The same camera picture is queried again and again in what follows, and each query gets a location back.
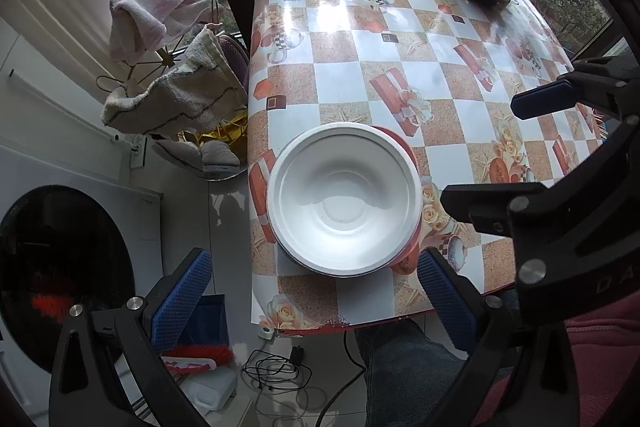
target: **floor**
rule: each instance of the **floor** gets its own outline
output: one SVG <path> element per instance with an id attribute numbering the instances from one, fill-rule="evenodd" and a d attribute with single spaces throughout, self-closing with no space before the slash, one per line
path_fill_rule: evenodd
<path id="1" fill-rule="evenodd" d="M 246 176 L 243 174 L 228 182 L 207 184 L 188 172 L 168 164 L 158 164 L 157 160 L 159 158 L 154 159 L 151 153 L 151 163 L 156 162 L 156 169 L 161 169 L 162 172 L 152 185 L 164 194 L 162 257 L 165 271 L 174 269 L 192 247 L 207 248 L 212 252 L 214 281 L 213 287 L 208 290 L 226 296 L 230 344 L 239 371 L 252 350 L 259 348 L 264 342 L 257 336 L 258 326 L 250 322 L 251 247 Z M 453 348 L 435 313 L 418 316 L 415 320 L 431 339 L 443 343 L 460 358 L 465 355 Z M 348 334 L 348 344 L 353 356 L 360 361 L 353 333 Z M 321 388 L 329 397 L 358 372 L 358 368 L 351 364 L 344 352 L 341 333 L 293 339 L 276 338 L 264 349 L 288 357 L 292 346 L 305 348 L 304 363 L 313 371 L 309 386 Z M 254 391 L 240 381 L 238 393 L 256 396 Z M 261 396 L 258 399 L 258 410 L 274 416 L 296 416 L 302 413 L 296 405 L 294 393 L 282 394 L 276 399 L 285 405 Z M 311 405 L 319 400 L 321 394 L 318 391 L 310 391 Z M 322 427 L 364 426 L 366 402 L 366 387 L 364 379 L 360 378 L 332 405 L 322 422 Z M 313 427 L 318 418 L 318 411 L 308 411 L 300 420 L 289 419 L 275 423 L 274 416 L 258 415 L 261 427 Z"/>

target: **gray slipper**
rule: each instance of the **gray slipper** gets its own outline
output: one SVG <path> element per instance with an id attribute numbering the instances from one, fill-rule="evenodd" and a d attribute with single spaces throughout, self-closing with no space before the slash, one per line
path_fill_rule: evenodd
<path id="1" fill-rule="evenodd" d="M 165 160 L 178 167 L 190 170 L 196 176 L 204 177 L 202 153 L 198 146 L 190 142 L 174 142 L 172 140 L 157 140 L 152 149 Z"/>
<path id="2" fill-rule="evenodd" d="M 229 146 L 220 140 L 209 140 L 200 146 L 204 172 L 228 172 L 235 174 L 240 171 L 240 160 Z"/>

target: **checkered tablecloth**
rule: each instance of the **checkered tablecloth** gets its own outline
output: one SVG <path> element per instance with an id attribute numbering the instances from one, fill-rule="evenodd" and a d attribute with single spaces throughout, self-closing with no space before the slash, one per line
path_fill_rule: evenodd
<path id="1" fill-rule="evenodd" d="M 334 279 L 306 270 L 277 245 L 264 200 L 273 163 L 291 139 L 335 121 L 384 126 L 411 146 L 423 188 L 421 247 L 459 248 L 459 273 L 481 292 L 511 283 L 511 240 L 455 222 L 440 205 L 440 190 L 500 181 L 551 185 L 601 138 L 585 107 L 527 121 L 511 113 L 514 94 L 571 68 L 530 1 L 483 10 L 468 0 L 256 0 L 254 19 L 252 321 L 327 330 L 431 309 L 415 272 L 385 268 Z"/>

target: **styrofoam bowl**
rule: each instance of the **styrofoam bowl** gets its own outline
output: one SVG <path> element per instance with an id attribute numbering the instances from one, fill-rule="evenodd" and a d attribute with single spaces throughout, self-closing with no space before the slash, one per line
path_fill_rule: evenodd
<path id="1" fill-rule="evenodd" d="M 363 275 L 393 261 L 422 209 L 420 178 L 393 138 L 369 125 L 321 125 L 271 171 L 267 213 L 284 250 L 311 270 Z"/>

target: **person's leg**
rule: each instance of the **person's leg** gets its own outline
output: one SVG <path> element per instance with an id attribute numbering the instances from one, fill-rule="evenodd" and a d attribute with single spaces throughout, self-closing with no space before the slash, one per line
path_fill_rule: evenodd
<path id="1" fill-rule="evenodd" d="M 367 366 L 366 427 L 417 427 L 465 363 L 411 319 L 355 331 Z"/>

